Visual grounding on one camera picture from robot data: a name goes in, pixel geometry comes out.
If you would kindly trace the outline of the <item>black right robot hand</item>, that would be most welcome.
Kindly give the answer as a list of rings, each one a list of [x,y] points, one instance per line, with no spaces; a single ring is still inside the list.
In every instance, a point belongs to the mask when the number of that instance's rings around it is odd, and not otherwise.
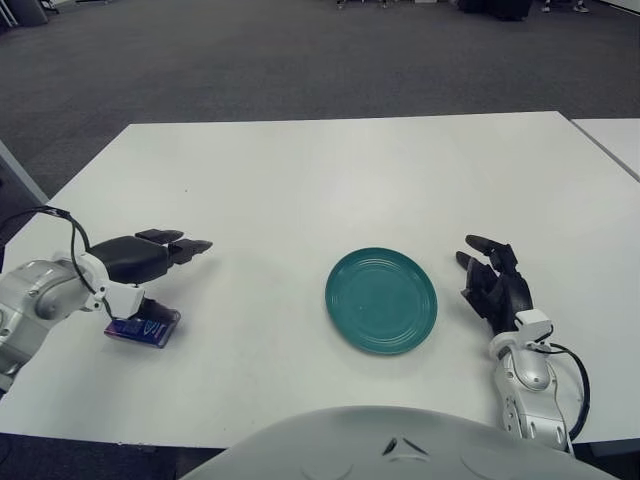
[[[517,330],[516,314],[534,308],[528,283],[517,270],[517,258],[509,244],[469,234],[465,242],[489,259],[488,264],[462,252],[457,263],[466,272],[462,296],[476,314],[487,321],[494,336]]]

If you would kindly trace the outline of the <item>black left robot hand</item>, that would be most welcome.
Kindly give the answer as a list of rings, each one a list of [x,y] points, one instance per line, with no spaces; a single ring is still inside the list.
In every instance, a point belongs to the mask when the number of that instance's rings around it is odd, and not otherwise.
[[[148,298],[142,286],[212,246],[187,239],[181,231],[150,229],[96,244],[77,257],[77,265],[95,302],[111,319],[169,324],[180,318],[179,312]]]

